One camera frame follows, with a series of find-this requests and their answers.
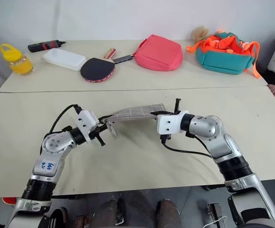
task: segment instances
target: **black cable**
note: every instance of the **black cable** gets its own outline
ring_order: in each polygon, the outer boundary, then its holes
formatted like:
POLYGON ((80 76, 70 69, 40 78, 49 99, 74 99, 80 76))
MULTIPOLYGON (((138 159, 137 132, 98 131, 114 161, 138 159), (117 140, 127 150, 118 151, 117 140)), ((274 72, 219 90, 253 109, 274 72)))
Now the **black cable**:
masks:
POLYGON ((173 149, 173 148, 167 146, 164 142, 162 142, 162 145, 163 145, 164 147, 166 147, 168 150, 171 150, 171 151, 180 152, 180 153, 193 153, 193 154, 199 154, 199 155, 204 155, 204 156, 206 156, 206 157, 212 158, 211 155, 206 154, 206 153, 201 153, 201 152, 196 152, 196 151, 183 151, 183 150, 173 149))
POLYGON ((62 131, 46 133, 46 135, 43 137, 43 139, 45 139, 45 138, 46 138, 47 136, 49 136, 50 134, 55 134, 55 133, 62 133, 62 131))
POLYGON ((60 118, 62 117, 62 115, 67 111, 69 110, 71 107, 74 107, 76 104, 71 104, 69 105, 68 107, 66 107, 60 114, 59 116, 57 117, 57 119, 54 121, 52 127, 51 127, 51 130, 48 132, 48 134, 51 134, 56 126, 56 124, 58 123, 58 121, 60 120, 60 118))
POLYGON ((205 147, 206 151, 208 151, 207 146, 203 143, 201 139, 199 139, 199 137, 195 136, 194 138, 196 138, 203 145, 203 147, 205 147))

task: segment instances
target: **ping pong paddle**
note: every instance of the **ping pong paddle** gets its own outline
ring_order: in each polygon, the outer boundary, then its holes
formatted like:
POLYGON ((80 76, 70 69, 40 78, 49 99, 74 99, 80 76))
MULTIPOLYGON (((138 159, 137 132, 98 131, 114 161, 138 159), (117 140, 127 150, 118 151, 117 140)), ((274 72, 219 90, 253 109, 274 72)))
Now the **ping pong paddle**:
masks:
POLYGON ((91 58, 80 69, 81 76, 87 82, 103 82, 114 73, 115 62, 111 60, 116 49, 111 48, 104 58, 91 58))

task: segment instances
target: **yellow bottle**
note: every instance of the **yellow bottle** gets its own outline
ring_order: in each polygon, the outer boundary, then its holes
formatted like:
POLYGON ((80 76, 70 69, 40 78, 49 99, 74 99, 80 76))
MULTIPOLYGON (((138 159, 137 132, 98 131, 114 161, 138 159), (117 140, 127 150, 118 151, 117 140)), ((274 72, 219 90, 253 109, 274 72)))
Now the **yellow bottle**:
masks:
POLYGON ((14 71, 14 73, 28 75, 34 71, 34 66, 31 61, 13 46, 9 44, 1 44, 0 51, 3 54, 3 58, 9 62, 9 67, 14 71))

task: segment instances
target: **stuffed toy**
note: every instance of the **stuffed toy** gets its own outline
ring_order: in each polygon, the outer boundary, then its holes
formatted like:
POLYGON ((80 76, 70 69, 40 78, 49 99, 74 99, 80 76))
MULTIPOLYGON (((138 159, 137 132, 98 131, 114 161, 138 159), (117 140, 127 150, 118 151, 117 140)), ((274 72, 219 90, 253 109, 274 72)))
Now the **stuffed toy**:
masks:
POLYGON ((204 26, 200 26, 193 30, 192 37, 194 39, 194 42, 197 43, 201 40, 203 40, 209 33, 209 29, 205 28, 204 26))

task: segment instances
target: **cable connector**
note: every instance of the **cable connector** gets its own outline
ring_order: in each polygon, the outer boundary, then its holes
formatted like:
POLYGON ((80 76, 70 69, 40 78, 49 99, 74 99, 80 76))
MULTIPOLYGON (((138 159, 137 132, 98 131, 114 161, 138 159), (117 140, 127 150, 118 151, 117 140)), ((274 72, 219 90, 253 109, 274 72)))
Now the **cable connector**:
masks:
POLYGON ((69 132, 71 131, 73 128, 69 125, 69 126, 66 126, 65 128, 62 129, 63 132, 69 132))
POLYGON ((79 114, 82 111, 82 108, 77 104, 74 105, 74 108, 77 114, 79 114))
POLYGON ((166 144, 167 139, 168 139, 167 134, 161 134, 161 143, 162 144, 166 144))

